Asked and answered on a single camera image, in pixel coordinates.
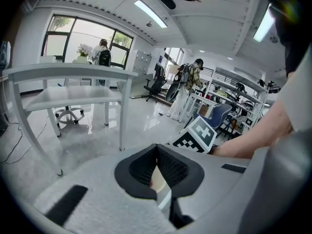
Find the ceiling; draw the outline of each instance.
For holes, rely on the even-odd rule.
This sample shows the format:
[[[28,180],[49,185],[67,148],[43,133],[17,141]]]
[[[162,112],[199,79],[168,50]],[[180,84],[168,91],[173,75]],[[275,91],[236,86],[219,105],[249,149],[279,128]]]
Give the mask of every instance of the ceiling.
[[[85,4],[113,15],[128,27],[139,30],[155,46],[237,56],[269,73],[284,68],[283,47],[269,41],[271,35],[276,35],[274,29],[261,43],[253,39],[267,8],[266,0],[174,0],[175,10],[169,10],[159,0],[143,0],[166,22],[168,27],[164,29],[153,21],[151,28],[146,26],[151,18],[134,5],[137,0],[59,1]]]

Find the fluorescent light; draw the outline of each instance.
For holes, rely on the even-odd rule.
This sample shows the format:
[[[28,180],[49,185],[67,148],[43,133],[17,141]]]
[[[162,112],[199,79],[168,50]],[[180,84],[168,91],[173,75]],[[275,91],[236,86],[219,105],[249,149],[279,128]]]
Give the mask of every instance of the fluorescent light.
[[[149,15],[155,22],[157,22],[160,27],[167,28],[165,22],[142,0],[136,1],[135,5]]]
[[[261,42],[263,40],[263,38],[268,33],[268,31],[270,30],[270,28],[272,27],[274,23],[274,18],[270,15],[270,12],[269,12],[270,6],[271,4],[269,4],[268,9],[262,19],[262,22],[253,37],[253,39],[255,39],[258,42]]]

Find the window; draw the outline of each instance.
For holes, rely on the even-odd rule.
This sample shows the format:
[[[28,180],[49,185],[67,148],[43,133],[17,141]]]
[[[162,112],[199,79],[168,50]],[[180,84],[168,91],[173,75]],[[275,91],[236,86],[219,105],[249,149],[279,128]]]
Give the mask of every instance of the window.
[[[183,56],[184,51],[180,48],[166,48],[165,58],[163,58],[161,66],[165,68],[165,76],[167,79],[174,78],[174,75],[168,74],[170,65],[181,65]]]
[[[106,39],[111,49],[111,64],[125,69],[133,38],[116,29],[80,18],[54,15],[46,32],[41,55],[57,56],[63,62],[72,62],[78,57],[80,44],[95,48],[101,39]]]

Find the black office chair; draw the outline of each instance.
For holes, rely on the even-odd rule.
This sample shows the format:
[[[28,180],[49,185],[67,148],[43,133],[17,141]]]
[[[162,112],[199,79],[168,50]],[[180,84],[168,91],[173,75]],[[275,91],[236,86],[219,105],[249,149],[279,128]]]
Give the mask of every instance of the black office chair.
[[[142,98],[147,98],[146,101],[148,101],[149,99],[154,99],[155,102],[157,103],[157,98],[156,98],[156,95],[158,95],[160,92],[161,92],[161,88],[163,85],[165,85],[165,83],[167,82],[166,81],[166,78],[165,77],[158,77],[154,84],[152,85],[152,87],[149,87],[148,86],[148,83],[150,82],[150,80],[147,79],[147,86],[144,86],[144,88],[150,92],[149,95],[147,96],[142,96]]]

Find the blue chair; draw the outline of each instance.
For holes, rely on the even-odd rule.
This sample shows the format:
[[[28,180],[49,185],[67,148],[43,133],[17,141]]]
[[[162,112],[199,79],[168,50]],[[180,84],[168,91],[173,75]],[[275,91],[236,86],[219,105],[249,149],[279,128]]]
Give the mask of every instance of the blue chair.
[[[190,124],[191,120],[195,120],[198,116],[201,116],[214,130],[217,130],[222,125],[223,121],[226,119],[231,109],[232,106],[229,104],[222,104],[220,106],[214,107],[213,111],[211,112],[212,117],[209,119],[194,113],[193,117],[190,118],[184,129]]]

